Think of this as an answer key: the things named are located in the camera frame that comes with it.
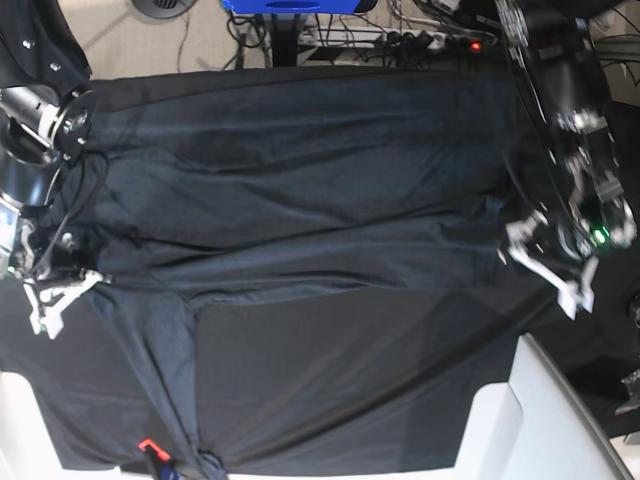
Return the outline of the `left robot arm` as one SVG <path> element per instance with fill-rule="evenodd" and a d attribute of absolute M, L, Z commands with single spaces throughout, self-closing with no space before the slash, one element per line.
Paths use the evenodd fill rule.
<path fill-rule="evenodd" d="M 553 199 L 537 197 L 515 166 L 523 142 L 505 162 L 529 214 L 506 226 L 508 257 L 557 290 L 569 318 L 593 310 L 600 257 L 637 236 L 619 178 L 605 117 L 609 88 L 584 20 L 544 1 L 499 1 L 509 65 L 535 128 Z"/>

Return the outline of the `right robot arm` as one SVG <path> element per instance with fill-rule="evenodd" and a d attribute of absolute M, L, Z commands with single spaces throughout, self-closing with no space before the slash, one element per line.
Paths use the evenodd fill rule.
<path fill-rule="evenodd" d="M 55 339 L 63 313 L 106 276 L 78 265 L 67 226 L 41 227 L 81 159 L 96 110 L 91 68 L 56 1 L 1 4 L 1 274 L 18 279 L 34 333 Z"/>

